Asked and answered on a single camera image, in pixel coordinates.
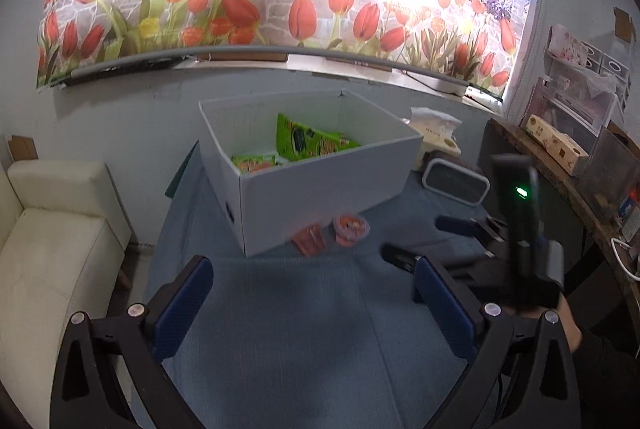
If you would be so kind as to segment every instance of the screw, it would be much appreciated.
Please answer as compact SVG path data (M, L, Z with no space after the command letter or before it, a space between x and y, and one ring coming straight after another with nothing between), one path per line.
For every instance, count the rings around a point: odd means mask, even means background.
M80 324L84 321L84 313L76 312L71 316L71 324Z
M132 304L127 310L127 313L131 317L140 317L144 312L145 312L145 305L140 303Z
M487 303L484 305L484 313L492 317L497 317L502 313L502 309L496 303Z
M551 324L555 324L560 320L558 317L558 314L552 310L547 310L545 312L545 319L547 322L550 322Z

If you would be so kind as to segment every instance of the blue cloth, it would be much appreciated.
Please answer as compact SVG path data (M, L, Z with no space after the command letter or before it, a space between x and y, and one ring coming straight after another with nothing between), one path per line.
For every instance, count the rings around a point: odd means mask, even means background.
M199 149L180 181L150 266L146 300L193 255L213 288L164 367L207 429L418 429L462 372L412 275L382 261L385 241L449 260L481 252L440 232L438 215L481 217L422 188L363 213L369 237L302 257L292 244L245 258L210 187ZM153 427L134 393L138 423ZM495 398L476 427L489 425Z

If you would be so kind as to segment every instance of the white cable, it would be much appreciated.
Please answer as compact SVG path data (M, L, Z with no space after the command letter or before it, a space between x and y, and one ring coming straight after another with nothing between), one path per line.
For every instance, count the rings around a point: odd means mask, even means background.
M638 281L640 282L640 277L638 277L635 274L632 274L631 272L628 271L628 269L626 268L625 264L622 263L622 259L620 259L620 255L618 254L618 250L616 250L616 243L618 243L621 247L623 247L624 249L631 249L630 246L628 246L628 244L626 244L624 241L618 239L617 237L612 237L611 238L611 248L613 249L613 253L616 255L616 259L618 260L618 263L620 263L620 266L622 267L623 271L625 272L626 276L629 279L633 279L634 281Z

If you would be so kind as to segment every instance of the white cardboard box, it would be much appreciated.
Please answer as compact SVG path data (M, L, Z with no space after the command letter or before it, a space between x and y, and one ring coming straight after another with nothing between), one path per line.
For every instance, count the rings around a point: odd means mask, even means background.
M211 186L247 256L287 242L314 223L357 214L393 198L422 136L347 91L256 94L200 102L200 151ZM339 131L361 147L241 174L230 156L275 152L276 119Z

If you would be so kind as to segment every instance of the white leather sofa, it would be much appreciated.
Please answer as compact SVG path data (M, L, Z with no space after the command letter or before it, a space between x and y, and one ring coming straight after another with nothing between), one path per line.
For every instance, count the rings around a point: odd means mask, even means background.
M49 402L69 317L104 317L130 238L97 162L0 168L0 380L33 429Z

